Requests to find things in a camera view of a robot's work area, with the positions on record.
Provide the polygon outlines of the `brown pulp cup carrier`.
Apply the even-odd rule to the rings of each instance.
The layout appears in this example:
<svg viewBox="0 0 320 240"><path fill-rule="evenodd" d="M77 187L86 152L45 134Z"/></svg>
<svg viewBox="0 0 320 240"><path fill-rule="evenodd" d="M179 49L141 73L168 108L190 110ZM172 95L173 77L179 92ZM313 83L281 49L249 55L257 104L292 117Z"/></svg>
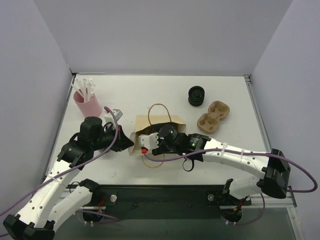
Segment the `brown pulp cup carrier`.
<svg viewBox="0 0 320 240"><path fill-rule="evenodd" d="M222 101L216 100L208 107L197 120L197 127L207 134L214 133L220 126L221 120L225 119L230 112L230 107Z"/></svg>

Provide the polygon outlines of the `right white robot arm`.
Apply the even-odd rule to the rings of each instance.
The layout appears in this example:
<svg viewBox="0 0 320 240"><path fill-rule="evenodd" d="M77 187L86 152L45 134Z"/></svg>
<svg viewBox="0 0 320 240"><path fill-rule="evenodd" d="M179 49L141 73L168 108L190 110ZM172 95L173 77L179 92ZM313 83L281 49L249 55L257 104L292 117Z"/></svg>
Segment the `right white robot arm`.
<svg viewBox="0 0 320 240"><path fill-rule="evenodd" d="M281 150L250 151L206 135L178 132L171 124L161 127L148 140L145 148L154 156L176 154L192 162L218 163L249 173L247 178L226 181L221 197L227 204L254 194L265 194L275 199L287 196L291 168Z"/></svg>

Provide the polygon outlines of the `stack of black lids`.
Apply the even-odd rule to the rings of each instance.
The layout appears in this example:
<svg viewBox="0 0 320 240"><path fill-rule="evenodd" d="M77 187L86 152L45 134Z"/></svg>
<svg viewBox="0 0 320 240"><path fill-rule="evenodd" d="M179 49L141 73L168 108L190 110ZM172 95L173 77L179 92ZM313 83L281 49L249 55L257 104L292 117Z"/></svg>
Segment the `stack of black lids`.
<svg viewBox="0 0 320 240"><path fill-rule="evenodd" d="M193 86L188 91L188 102L194 106L199 107L203 104L205 99L205 90L201 86Z"/></svg>

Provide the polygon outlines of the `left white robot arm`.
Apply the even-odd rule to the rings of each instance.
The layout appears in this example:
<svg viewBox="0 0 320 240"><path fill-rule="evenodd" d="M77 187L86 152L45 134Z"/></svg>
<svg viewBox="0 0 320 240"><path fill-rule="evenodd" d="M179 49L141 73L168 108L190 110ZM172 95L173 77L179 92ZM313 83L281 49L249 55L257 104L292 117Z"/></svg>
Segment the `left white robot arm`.
<svg viewBox="0 0 320 240"><path fill-rule="evenodd" d="M63 145L49 175L35 189L28 203L18 213L4 219L8 235L14 240L52 240L59 226L79 208L86 204L95 206L102 199L101 185L85 179L58 202L71 180L95 158L95 151L101 154L121 152L133 145L121 125L103 124L95 116L85 118L79 132Z"/></svg>

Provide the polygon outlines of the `brown paper takeout bag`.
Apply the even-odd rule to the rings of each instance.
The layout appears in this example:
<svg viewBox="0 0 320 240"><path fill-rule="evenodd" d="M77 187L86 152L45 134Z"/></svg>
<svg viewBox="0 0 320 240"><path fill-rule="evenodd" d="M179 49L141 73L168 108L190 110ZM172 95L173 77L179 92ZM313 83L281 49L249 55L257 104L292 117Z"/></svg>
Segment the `brown paper takeout bag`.
<svg viewBox="0 0 320 240"><path fill-rule="evenodd" d="M155 106L161 106L166 110L165 115L151 115L152 108ZM154 103L147 112L147 115L137 115L135 119L134 132L130 134L129 139L133 141L134 145L129 147L128 153L132 157L140 156L142 163L149 169L156 169L163 165L163 161L160 161L158 165L149 165L147 159L141 153L139 147L139 136L149 135L156 132L157 128L161 128L164 124L172 123L173 127L179 132L184 133L186 130L186 123L178 115L171 115L169 109L163 103Z"/></svg>

